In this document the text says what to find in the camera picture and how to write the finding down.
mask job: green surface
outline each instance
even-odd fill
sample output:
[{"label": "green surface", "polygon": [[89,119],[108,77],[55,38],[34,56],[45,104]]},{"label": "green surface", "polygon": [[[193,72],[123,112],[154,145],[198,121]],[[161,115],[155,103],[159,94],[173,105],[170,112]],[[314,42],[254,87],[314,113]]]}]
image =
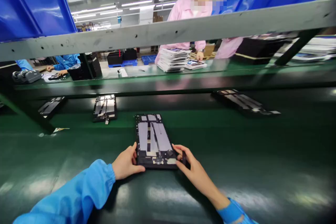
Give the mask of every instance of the green surface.
[{"label": "green surface", "polygon": [[[206,63],[208,64],[208,67],[197,69],[197,70],[189,70],[184,69],[183,72],[180,73],[166,73],[162,71],[159,67],[156,65],[144,65],[144,66],[132,66],[132,67],[126,67],[125,70],[127,72],[127,78],[134,78],[134,77],[154,77],[154,76],[172,76],[172,75],[185,75],[185,74],[197,74],[197,73],[212,73],[212,72],[222,72],[222,71],[236,71],[240,70],[240,72],[243,72],[245,70],[251,70],[251,69],[268,69],[271,67],[274,67],[275,59],[272,59],[269,64],[267,65],[249,65],[244,63],[239,63],[235,61],[231,61],[230,59],[215,59],[215,60],[207,60]],[[296,63],[296,62],[289,62],[287,67],[298,67],[298,66],[319,66],[319,65],[325,65],[329,64],[326,62],[313,62],[313,63]],[[118,70],[121,69],[121,67],[117,68],[103,68],[102,73],[103,76],[102,80],[104,79],[119,79],[121,76],[118,74]],[[241,75],[240,72],[234,72],[231,73],[231,75]],[[45,80],[40,79],[30,85],[25,86],[39,86],[39,85],[45,85],[45,84],[51,84],[51,83],[64,83],[64,82],[72,82],[71,77],[68,75],[65,78],[58,79],[58,80]]]},{"label": "green surface", "polygon": [[67,96],[92,98],[97,94],[117,96],[206,93],[223,88],[241,90],[334,86],[336,61],[329,64],[297,67],[198,72],[120,79],[95,79],[47,84],[34,82],[16,86],[24,99]]},{"label": "green surface", "polygon": [[[248,95],[282,114],[248,119],[209,94],[117,97],[118,119],[92,123],[94,100],[68,100],[51,119],[69,127],[39,137],[27,120],[0,116],[1,223],[28,212],[95,159],[112,162],[135,141],[134,115],[160,113],[172,143],[188,146],[228,196],[260,224],[329,223],[336,205],[336,88]],[[38,108],[43,101],[31,102]],[[148,170],[117,182],[90,223],[220,223],[178,171]]]}]

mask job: cardboard box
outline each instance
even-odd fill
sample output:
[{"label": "cardboard box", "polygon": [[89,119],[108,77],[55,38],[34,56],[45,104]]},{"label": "cardboard box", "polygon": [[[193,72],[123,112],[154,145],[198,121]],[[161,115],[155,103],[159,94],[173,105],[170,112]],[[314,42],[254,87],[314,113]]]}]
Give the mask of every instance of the cardboard box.
[{"label": "cardboard box", "polygon": [[214,49],[215,49],[215,45],[214,44],[207,44],[205,46],[205,49],[204,49],[204,57],[211,56],[211,54],[214,51]]}]

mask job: stack of tablets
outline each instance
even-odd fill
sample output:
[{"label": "stack of tablets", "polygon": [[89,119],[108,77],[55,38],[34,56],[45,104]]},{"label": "stack of tablets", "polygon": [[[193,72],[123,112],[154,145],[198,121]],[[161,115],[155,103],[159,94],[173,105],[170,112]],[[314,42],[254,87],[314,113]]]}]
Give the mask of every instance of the stack of tablets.
[{"label": "stack of tablets", "polygon": [[161,49],[160,60],[157,65],[164,72],[182,71],[188,61],[190,52],[190,50],[179,48]]}]

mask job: electronic device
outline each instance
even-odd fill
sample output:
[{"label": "electronic device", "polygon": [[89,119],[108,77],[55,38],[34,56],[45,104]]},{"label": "electronic device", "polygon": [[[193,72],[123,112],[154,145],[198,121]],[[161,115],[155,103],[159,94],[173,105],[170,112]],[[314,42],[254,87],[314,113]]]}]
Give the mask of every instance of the electronic device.
[{"label": "electronic device", "polygon": [[185,65],[185,68],[194,70],[194,69],[200,69],[200,68],[205,68],[208,65],[205,64],[203,61],[196,61],[196,60],[188,60],[188,62]]},{"label": "electronic device", "polygon": [[42,78],[42,74],[38,70],[23,70],[21,72],[13,72],[12,78],[15,83],[29,84]]},{"label": "electronic device", "polygon": [[137,164],[149,169],[177,169],[173,150],[160,114],[135,116]]},{"label": "electronic device", "polygon": [[105,122],[117,119],[117,104],[114,94],[98,96],[93,108],[93,122]]},{"label": "electronic device", "polygon": [[44,117],[50,119],[57,110],[60,109],[61,104],[65,102],[65,97],[55,97],[48,100],[40,107],[38,112]]},{"label": "electronic device", "polygon": [[59,75],[58,73],[56,73],[56,74],[54,74],[53,76],[51,76],[51,77],[49,77],[48,78],[48,80],[57,80],[57,79],[61,79],[61,78],[63,78],[63,77],[65,77],[65,75],[64,76],[61,76],[61,75]]},{"label": "electronic device", "polygon": [[215,91],[211,95],[225,105],[238,109],[238,111],[248,117],[277,116],[281,114],[279,111],[265,109],[263,104],[235,89]]}]

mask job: shelf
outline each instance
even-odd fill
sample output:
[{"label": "shelf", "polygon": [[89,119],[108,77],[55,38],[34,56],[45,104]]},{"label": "shelf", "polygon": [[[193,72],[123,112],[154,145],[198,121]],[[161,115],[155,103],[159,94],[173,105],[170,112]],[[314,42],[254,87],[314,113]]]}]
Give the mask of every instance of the shelf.
[{"label": "shelf", "polygon": [[69,98],[96,97],[114,93],[117,96],[206,93],[224,88],[276,89],[336,84],[336,61],[322,65],[297,67],[254,68],[244,70],[167,74],[120,79],[97,79],[16,86],[25,99],[56,96]]},{"label": "shelf", "polygon": [[336,0],[0,44],[0,61],[336,26]]}]

